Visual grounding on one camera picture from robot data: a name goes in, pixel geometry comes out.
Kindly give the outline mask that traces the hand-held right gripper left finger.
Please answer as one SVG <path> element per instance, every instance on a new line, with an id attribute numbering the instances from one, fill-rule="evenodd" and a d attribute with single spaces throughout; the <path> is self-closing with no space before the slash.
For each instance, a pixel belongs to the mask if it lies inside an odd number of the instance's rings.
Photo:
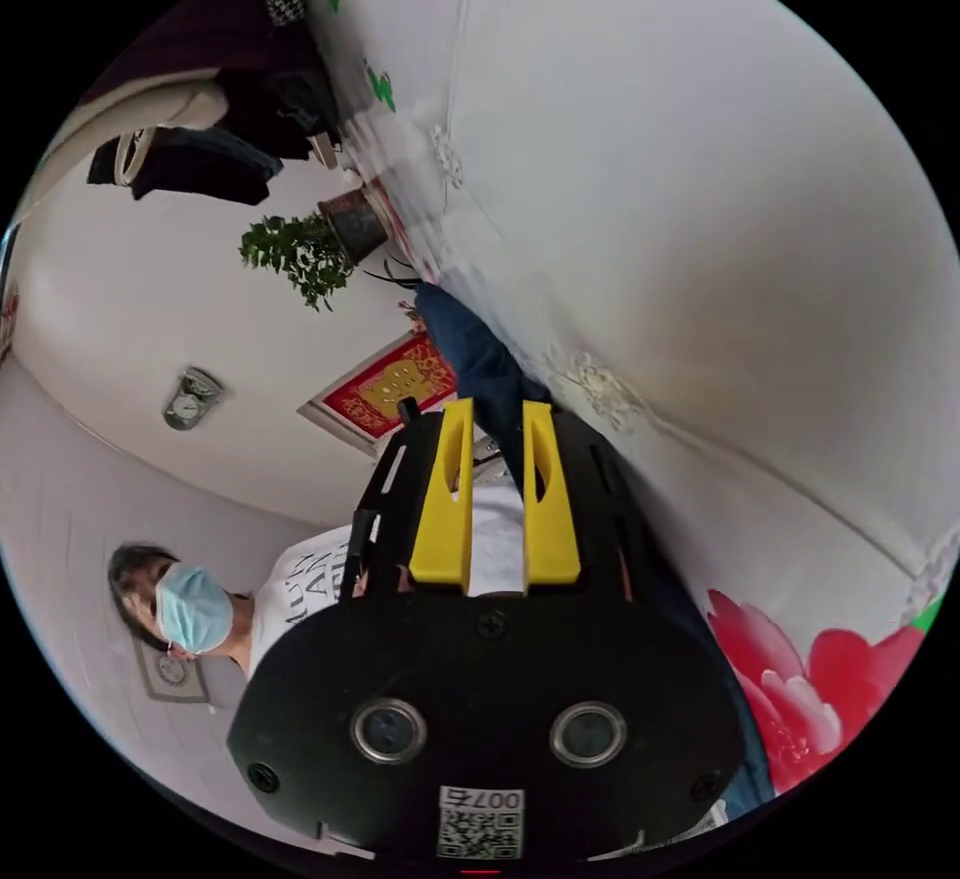
<path id="1" fill-rule="evenodd" d="M 419 586 L 470 586 L 473 520 L 474 408 L 449 403 L 440 416 L 433 464 L 409 561 Z"/>

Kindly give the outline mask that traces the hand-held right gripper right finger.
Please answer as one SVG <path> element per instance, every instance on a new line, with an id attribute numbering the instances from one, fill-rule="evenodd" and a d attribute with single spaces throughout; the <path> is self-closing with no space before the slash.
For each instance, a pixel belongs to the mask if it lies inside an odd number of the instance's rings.
<path id="1" fill-rule="evenodd" d="M 524 577 L 527 588 L 577 584 L 581 562 L 552 409 L 523 403 Z"/>

